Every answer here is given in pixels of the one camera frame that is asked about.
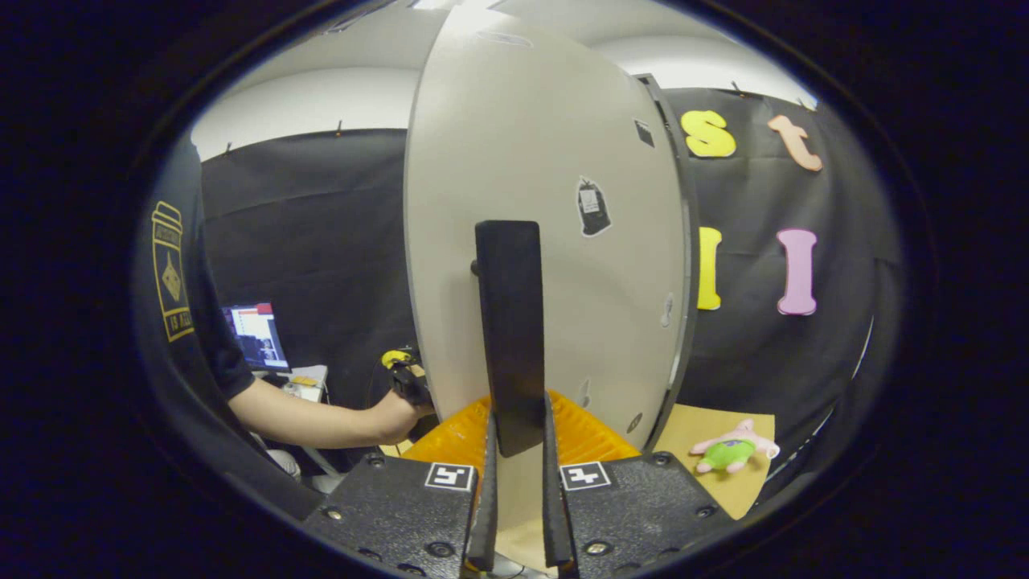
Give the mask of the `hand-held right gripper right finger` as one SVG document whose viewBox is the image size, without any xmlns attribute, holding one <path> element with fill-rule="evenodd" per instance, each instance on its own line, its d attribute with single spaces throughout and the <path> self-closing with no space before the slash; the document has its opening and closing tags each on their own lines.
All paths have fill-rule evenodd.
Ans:
<svg viewBox="0 0 1029 579">
<path fill-rule="evenodd" d="M 735 527 L 673 454 L 562 464 L 554 398 L 544 397 L 543 552 L 559 579 L 624 579 Z"/>
</svg>

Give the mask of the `person's black printed t-shirt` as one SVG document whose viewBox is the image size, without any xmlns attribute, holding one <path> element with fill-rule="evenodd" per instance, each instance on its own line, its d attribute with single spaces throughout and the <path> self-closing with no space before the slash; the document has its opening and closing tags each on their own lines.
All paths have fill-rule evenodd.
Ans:
<svg viewBox="0 0 1029 579">
<path fill-rule="evenodd" d="M 133 238 L 133 333 L 152 403 L 206 483 L 299 521 L 322 495 L 273 461 L 229 408 L 254 376 L 218 307 L 202 221 L 201 160 L 182 135 L 155 167 Z"/>
</svg>

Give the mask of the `black door handle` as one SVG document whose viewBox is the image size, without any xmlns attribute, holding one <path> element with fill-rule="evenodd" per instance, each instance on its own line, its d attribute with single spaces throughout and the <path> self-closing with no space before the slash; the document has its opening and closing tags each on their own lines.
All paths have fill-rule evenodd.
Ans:
<svg viewBox="0 0 1029 579">
<path fill-rule="evenodd" d="M 514 457 L 543 443 L 545 342 L 543 253 L 535 221 L 474 227 L 486 377 L 498 450 Z"/>
</svg>

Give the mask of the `white device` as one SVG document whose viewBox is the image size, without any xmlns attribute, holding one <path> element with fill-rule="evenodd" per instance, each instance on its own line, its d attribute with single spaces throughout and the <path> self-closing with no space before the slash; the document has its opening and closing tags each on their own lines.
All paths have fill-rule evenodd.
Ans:
<svg viewBox="0 0 1029 579">
<path fill-rule="evenodd" d="M 326 365 L 294 368 L 290 373 L 281 374 L 287 379 L 282 389 L 294 398 L 322 403 L 327 392 L 325 385 L 327 373 Z"/>
</svg>

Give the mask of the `beige cabinet door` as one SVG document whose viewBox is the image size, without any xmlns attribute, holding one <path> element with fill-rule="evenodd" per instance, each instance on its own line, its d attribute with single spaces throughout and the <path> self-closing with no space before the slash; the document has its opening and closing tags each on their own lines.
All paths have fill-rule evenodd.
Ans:
<svg viewBox="0 0 1029 579">
<path fill-rule="evenodd" d="M 640 450 L 678 352 L 683 210 L 646 87 L 522 19 L 453 8 L 409 121 L 404 230 L 416 341 L 451 417 L 488 392 L 474 225 L 536 221 L 545 384 Z"/>
</svg>

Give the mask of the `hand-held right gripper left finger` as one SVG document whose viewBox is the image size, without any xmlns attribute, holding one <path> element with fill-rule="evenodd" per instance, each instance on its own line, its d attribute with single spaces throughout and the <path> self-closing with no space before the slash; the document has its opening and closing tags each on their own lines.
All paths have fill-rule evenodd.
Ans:
<svg viewBox="0 0 1029 579">
<path fill-rule="evenodd" d="M 498 435 L 481 398 L 399 457 L 368 455 L 301 527 L 356 556 L 428 579 L 492 571 Z"/>
</svg>

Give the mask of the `pink and green plush toy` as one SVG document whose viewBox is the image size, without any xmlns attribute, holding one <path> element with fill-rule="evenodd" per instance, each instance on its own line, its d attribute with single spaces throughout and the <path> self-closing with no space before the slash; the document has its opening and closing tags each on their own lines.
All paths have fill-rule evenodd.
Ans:
<svg viewBox="0 0 1029 579">
<path fill-rule="evenodd" d="M 774 459 L 781 447 L 771 437 L 762 437 L 756 432 L 756 422 L 747 418 L 739 422 L 732 431 L 691 446 L 691 457 L 699 457 L 695 469 L 704 474 L 711 470 L 725 470 L 734 474 L 743 470 L 754 454 L 762 454 Z"/>
</svg>

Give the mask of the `black backdrop cloth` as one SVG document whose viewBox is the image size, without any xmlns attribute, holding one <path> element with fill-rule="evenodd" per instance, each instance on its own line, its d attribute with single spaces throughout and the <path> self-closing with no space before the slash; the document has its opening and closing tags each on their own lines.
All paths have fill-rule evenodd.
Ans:
<svg viewBox="0 0 1029 579">
<path fill-rule="evenodd" d="M 904 306 L 884 187 L 826 107 L 666 91 L 713 111 L 736 151 L 691 158 L 699 223 L 721 234 L 720 307 L 699 313 L 679 400 L 771 414 L 782 453 L 762 498 L 810 469 L 879 392 Z M 330 368 L 334 402 L 381 395 L 374 355 L 414 342 L 402 236 L 404 129 L 295 135 L 203 164 L 206 246 L 224 305 L 268 299 L 291 362 Z"/>
</svg>

